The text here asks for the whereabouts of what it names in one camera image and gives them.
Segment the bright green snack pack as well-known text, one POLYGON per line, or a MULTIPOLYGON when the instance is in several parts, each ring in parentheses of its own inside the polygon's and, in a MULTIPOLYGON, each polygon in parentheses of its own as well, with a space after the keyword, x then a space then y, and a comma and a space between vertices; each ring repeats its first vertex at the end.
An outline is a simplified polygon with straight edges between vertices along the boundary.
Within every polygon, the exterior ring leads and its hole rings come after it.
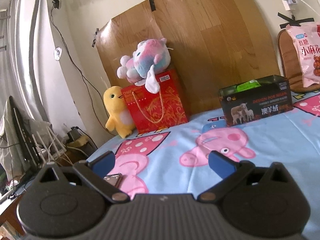
POLYGON ((236 91, 243 92, 243 91, 258 88, 258 87, 261 87, 261 84, 257 80, 250 80, 240 85, 237 85, 236 91))

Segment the smartphone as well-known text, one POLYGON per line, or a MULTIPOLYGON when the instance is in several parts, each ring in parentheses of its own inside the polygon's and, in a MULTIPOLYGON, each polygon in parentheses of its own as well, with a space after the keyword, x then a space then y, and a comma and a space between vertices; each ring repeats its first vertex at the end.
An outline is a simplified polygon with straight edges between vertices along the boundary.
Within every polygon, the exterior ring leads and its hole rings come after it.
POLYGON ((109 174, 104 177, 104 180, 112 186, 119 188, 123 180, 123 175, 121 173, 109 174))

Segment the blue Peppa Pig bedsheet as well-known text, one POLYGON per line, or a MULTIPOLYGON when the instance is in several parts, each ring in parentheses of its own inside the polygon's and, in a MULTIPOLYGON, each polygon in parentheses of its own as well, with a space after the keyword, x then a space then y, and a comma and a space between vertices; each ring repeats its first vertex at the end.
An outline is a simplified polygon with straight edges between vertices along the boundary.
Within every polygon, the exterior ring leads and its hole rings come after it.
POLYGON ((116 156, 114 168, 102 173, 123 176, 120 189, 138 193, 199 195, 220 181, 209 167, 208 155, 218 151, 234 161, 248 159, 266 167, 284 164, 305 194, 311 216, 307 239, 319 239, 319 91, 293 93, 293 109, 258 121, 227 127, 221 109, 192 116, 186 124, 114 137, 90 157, 107 151, 116 156))

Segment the yellow duck plush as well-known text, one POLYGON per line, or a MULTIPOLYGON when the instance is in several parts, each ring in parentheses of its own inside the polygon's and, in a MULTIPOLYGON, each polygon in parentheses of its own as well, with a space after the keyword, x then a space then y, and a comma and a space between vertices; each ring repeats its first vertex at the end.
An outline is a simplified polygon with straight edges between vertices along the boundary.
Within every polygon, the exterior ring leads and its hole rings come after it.
POLYGON ((112 132, 114 129, 121 138, 126 138, 132 134, 135 129, 135 123, 127 109, 124 97, 121 93, 121 87, 112 86, 104 92, 104 105, 110 115, 105 128, 112 132))

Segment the white wifi router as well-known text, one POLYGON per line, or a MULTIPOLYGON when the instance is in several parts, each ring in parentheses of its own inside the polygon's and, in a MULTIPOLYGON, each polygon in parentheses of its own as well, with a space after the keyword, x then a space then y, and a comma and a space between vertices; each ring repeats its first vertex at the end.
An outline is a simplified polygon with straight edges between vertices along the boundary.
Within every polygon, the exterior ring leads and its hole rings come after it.
POLYGON ((36 153, 40 156, 43 164, 53 161, 57 162, 58 160, 69 162, 65 144, 51 127, 47 126, 33 132, 31 138, 35 145, 36 153))

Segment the red gift bag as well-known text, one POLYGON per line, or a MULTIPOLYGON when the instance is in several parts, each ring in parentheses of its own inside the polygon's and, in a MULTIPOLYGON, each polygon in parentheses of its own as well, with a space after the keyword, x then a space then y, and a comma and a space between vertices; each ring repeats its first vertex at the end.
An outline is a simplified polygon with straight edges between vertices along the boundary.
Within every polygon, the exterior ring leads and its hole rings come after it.
POLYGON ((148 92, 144 85, 130 85, 121 90, 139 133, 185 124, 189 113, 180 80, 174 69, 156 75, 160 90, 148 92))

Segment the black sheep print box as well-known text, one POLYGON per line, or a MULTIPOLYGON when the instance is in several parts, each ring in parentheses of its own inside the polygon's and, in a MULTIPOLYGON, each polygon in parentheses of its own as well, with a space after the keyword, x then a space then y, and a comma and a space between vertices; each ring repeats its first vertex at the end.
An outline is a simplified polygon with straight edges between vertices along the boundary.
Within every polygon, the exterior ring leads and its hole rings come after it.
POLYGON ((270 75, 256 79, 261 87, 237 92, 237 85, 219 90, 219 99, 228 127, 271 117, 293 109, 287 78, 270 75))

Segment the pink blue unicorn plush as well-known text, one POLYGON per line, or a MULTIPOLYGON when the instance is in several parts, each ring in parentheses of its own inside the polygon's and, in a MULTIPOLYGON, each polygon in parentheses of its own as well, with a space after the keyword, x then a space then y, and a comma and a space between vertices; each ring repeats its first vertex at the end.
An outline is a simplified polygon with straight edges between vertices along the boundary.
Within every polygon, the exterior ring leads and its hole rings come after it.
POLYGON ((171 62, 167 39, 148 39, 137 45, 132 56, 124 55, 120 59, 117 77, 129 83, 145 81, 145 88, 152 94, 160 91, 156 75, 165 71, 171 62))

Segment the brown seat cushion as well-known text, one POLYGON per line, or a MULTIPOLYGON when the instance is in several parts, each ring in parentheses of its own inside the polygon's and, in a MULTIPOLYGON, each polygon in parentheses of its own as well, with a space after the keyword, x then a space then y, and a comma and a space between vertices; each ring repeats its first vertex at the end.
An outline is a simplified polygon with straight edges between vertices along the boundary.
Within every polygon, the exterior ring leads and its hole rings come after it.
POLYGON ((277 45, 280 53, 281 67, 284 76, 288 79, 290 89, 295 93, 305 93, 319 90, 318 84, 304 88, 302 82, 302 71, 292 38, 281 30, 277 37, 277 45))

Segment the wooden headboard panel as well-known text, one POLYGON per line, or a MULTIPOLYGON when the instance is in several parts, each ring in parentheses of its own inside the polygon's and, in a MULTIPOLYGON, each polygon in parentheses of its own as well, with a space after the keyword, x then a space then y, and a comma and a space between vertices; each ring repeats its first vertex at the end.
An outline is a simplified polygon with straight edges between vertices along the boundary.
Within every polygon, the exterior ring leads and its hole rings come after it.
POLYGON ((220 108, 221 88, 269 75, 279 67, 272 38, 253 0, 144 1, 111 19, 96 48, 111 85, 120 58, 140 41, 166 38, 190 114, 220 108))

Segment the pink fried dough snack bag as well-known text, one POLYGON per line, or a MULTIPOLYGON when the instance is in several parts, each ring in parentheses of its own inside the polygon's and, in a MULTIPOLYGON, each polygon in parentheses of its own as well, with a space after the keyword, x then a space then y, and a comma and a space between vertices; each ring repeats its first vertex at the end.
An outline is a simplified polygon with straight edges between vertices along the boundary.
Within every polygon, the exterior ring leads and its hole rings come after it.
POLYGON ((286 27, 292 39, 302 71, 304 88, 319 85, 319 23, 311 22, 301 26, 286 27))

